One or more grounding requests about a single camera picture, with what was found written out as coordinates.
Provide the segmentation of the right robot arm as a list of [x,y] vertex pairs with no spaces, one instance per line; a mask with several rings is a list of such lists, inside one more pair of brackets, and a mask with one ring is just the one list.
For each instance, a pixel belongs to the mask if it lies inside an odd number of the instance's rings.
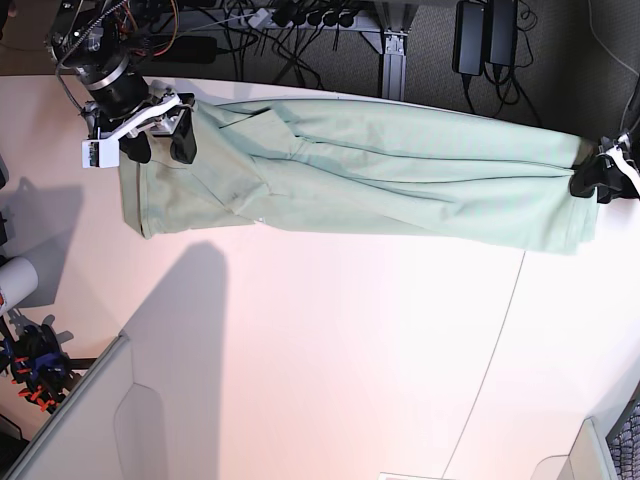
[[197,152],[192,113],[195,98],[139,71],[174,46],[172,31],[157,41],[153,29],[166,16],[179,25],[175,1],[64,1],[47,37],[55,75],[74,73],[90,99],[71,102],[87,125],[81,144],[85,168],[111,168],[120,156],[139,164],[151,159],[153,137],[169,141],[170,157],[193,162]]

